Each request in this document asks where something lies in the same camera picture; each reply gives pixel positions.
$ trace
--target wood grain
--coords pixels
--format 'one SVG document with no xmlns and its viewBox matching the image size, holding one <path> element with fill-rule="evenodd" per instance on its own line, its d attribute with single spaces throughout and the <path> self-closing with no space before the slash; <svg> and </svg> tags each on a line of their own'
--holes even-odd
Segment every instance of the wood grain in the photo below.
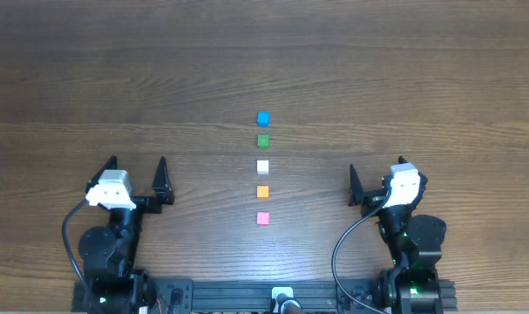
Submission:
<svg viewBox="0 0 529 314">
<path fill-rule="evenodd" d="M 460 309 L 529 310 L 529 0 L 0 1 L 0 311 L 70 309 L 60 225 L 111 154 L 139 194 L 167 157 L 176 205 L 138 265 L 195 280 L 330 279 L 349 164 L 377 188 L 402 154 Z M 71 239 L 106 219 L 84 209 Z M 339 257 L 389 266 L 373 222 Z"/>
</svg>

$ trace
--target green cube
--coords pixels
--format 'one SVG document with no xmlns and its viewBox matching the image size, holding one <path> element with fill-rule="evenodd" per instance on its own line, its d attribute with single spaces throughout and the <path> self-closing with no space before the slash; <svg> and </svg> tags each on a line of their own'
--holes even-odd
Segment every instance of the green cube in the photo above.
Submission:
<svg viewBox="0 0 529 314">
<path fill-rule="evenodd" d="M 270 147 L 270 135 L 258 135 L 256 146 L 260 149 L 269 149 Z"/>
</svg>

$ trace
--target white cube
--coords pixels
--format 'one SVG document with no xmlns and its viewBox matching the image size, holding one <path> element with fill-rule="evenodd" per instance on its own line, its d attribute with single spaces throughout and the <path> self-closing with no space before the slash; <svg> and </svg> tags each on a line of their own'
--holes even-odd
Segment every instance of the white cube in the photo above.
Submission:
<svg viewBox="0 0 529 314">
<path fill-rule="evenodd" d="M 268 174 L 269 172 L 269 163 L 267 160 L 257 160 L 256 161 L 256 172 L 258 174 Z"/>
</svg>

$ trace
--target wooden table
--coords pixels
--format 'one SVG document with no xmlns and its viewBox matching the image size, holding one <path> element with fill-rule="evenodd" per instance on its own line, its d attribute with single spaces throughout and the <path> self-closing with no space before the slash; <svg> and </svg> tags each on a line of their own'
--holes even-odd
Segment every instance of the wooden table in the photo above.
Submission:
<svg viewBox="0 0 529 314">
<path fill-rule="evenodd" d="M 138 266 L 195 280 L 331 279 L 349 164 L 378 188 L 402 154 L 460 309 L 529 310 L 529 0 L 0 0 L 0 310 L 70 309 L 61 222 L 111 154 L 138 194 L 167 157 Z M 83 209 L 73 247 L 106 221 Z M 343 277 L 390 266 L 374 221 Z"/>
</svg>

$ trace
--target black cable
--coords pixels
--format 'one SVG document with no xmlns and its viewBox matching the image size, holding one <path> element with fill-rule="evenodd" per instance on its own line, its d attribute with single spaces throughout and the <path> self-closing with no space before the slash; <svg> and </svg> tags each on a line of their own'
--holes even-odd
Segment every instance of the black cable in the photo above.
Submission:
<svg viewBox="0 0 529 314">
<path fill-rule="evenodd" d="M 69 224 L 69 220 L 76 214 L 88 201 L 84 198 L 75 208 L 71 210 L 71 212 L 64 218 L 63 220 L 63 243 L 64 243 L 64 249 L 66 249 L 66 253 L 69 255 L 69 260 L 71 260 L 72 268 L 76 272 L 78 279 L 80 279 L 80 282 L 84 286 L 84 291 L 86 292 L 86 295 L 90 298 L 90 302 L 92 305 L 96 304 L 96 301 L 93 298 L 92 291 L 88 287 L 88 283 L 86 283 L 84 276 L 82 275 L 82 272 L 80 271 L 80 268 L 78 267 L 78 264 L 76 263 L 76 259 L 74 259 L 74 255 L 72 254 L 71 245 L 69 244 L 69 236 L 66 233 L 66 229 Z M 98 313 L 103 313 L 97 306 L 97 304 L 94 306 L 95 309 L 98 311 Z"/>
<path fill-rule="evenodd" d="M 351 299 L 351 301 L 354 301 L 355 303 L 357 304 L 360 304 L 362 306 L 364 306 L 365 308 L 371 310 L 371 311 L 374 311 L 376 313 L 379 313 L 379 314 L 387 314 L 386 312 L 384 311 L 380 311 L 378 309 L 375 309 L 374 307 L 372 306 L 369 306 L 365 303 L 363 303 L 362 301 L 359 301 L 357 300 L 356 298 L 354 298 L 353 296 L 350 295 L 349 292 L 347 292 L 342 284 L 340 283 L 340 279 L 337 277 L 337 272 L 336 272 L 336 257 L 337 257 L 337 251 L 340 249 L 340 247 L 342 246 L 342 243 L 343 243 L 343 240 L 345 240 L 345 238 L 351 233 L 351 231 L 353 231 L 353 229 L 357 228 L 357 226 L 359 226 L 360 224 L 362 224 L 364 221 L 366 221 L 367 219 L 369 219 L 370 217 L 374 216 L 380 209 L 382 209 L 384 207 L 384 205 L 386 205 L 386 202 L 388 201 L 388 199 L 390 198 L 390 190 L 388 190 L 388 194 L 384 197 L 383 201 L 375 208 L 373 209 L 372 211 L 370 211 L 365 217 L 361 218 L 359 221 L 357 221 L 356 223 L 354 223 L 351 227 L 349 227 L 349 229 L 347 229 L 347 231 L 345 231 L 345 233 L 343 233 L 342 237 L 340 238 L 340 240 L 338 240 L 337 244 L 336 244 L 336 247 L 334 248 L 334 252 L 332 253 L 332 275 L 334 276 L 334 281 L 336 281 L 336 284 L 338 287 L 340 287 L 340 290 L 346 295 L 348 296 L 349 299 Z"/>
</svg>

